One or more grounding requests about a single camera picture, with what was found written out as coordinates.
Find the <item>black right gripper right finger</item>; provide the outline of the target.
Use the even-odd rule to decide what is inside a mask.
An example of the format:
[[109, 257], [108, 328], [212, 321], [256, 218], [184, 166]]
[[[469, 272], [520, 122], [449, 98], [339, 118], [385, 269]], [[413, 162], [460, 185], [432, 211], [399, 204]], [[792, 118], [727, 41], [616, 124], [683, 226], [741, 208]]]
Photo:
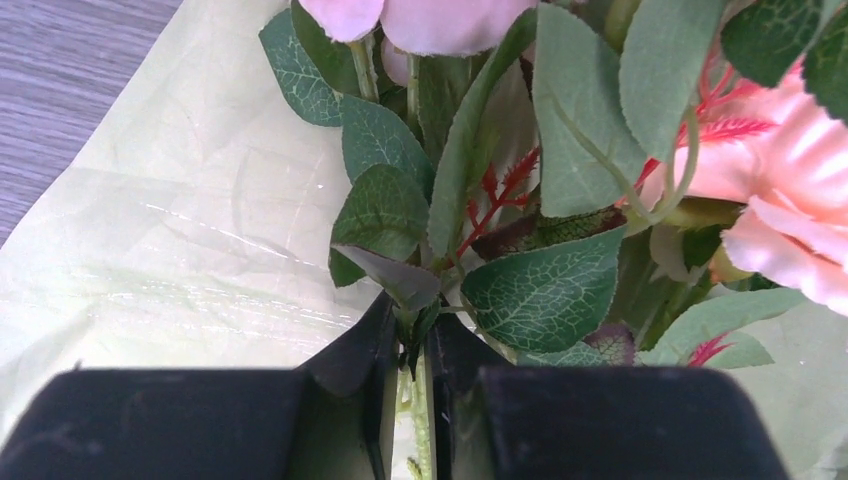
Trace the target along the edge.
[[440, 479], [784, 479], [728, 375], [519, 367], [452, 315], [427, 338]]

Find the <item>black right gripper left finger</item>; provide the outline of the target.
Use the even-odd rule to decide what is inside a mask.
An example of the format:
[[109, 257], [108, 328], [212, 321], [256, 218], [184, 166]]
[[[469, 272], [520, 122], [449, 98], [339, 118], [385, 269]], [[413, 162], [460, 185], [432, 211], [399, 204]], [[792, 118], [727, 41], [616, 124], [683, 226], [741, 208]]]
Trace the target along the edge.
[[5, 479], [386, 479], [397, 378], [387, 294], [293, 370], [76, 370], [35, 397]]

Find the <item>green wrapping paper sheet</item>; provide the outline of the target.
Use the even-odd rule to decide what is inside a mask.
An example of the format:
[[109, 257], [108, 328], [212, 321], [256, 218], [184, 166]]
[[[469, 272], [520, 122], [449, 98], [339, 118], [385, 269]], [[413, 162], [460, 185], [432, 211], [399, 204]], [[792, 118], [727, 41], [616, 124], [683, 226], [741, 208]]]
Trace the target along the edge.
[[[1, 454], [36, 395], [76, 370], [293, 370], [350, 330], [389, 285], [336, 287], [333, 224], [352, 185], [337, 127], [286, 102], [260, 31], [294, 1], [187, 1], [77, 159], [1, 254]], [[622, 365], [572, 350], [529, 360], [480, 330], [462, 284], [432, 284], [413, 372], [397, 345], [390, 475], [436, 475], [427, 338], [452, 314], [519, 367], [680, 367], [728, 375], [784, 479], [847, 475], [847, 307], [720, 283], [694, 313], [729, 348], [704, 364]]]

